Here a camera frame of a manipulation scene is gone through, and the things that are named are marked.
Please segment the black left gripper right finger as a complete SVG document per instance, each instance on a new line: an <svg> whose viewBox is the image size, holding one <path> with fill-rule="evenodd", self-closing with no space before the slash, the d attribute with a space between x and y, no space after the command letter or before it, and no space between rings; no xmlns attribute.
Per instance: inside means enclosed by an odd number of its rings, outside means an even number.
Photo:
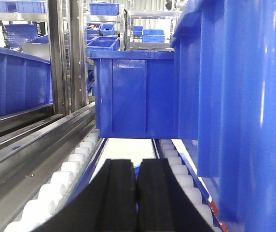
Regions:
<svg viewBox="0 0 276 232"><path fill-rule="evenodd" d="M166 159L144 159L138 174L139 232L212 232Z"/></svg>

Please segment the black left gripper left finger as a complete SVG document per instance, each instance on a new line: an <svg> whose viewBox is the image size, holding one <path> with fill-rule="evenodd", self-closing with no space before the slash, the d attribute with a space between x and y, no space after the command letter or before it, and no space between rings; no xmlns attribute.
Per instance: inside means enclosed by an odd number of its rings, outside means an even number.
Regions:
<svg viewBox="0 0 276 232"><path fill-rule="evenodd" d="M37 232L134 232L136 176L128 159L107 159L90 184Z"/></svg>

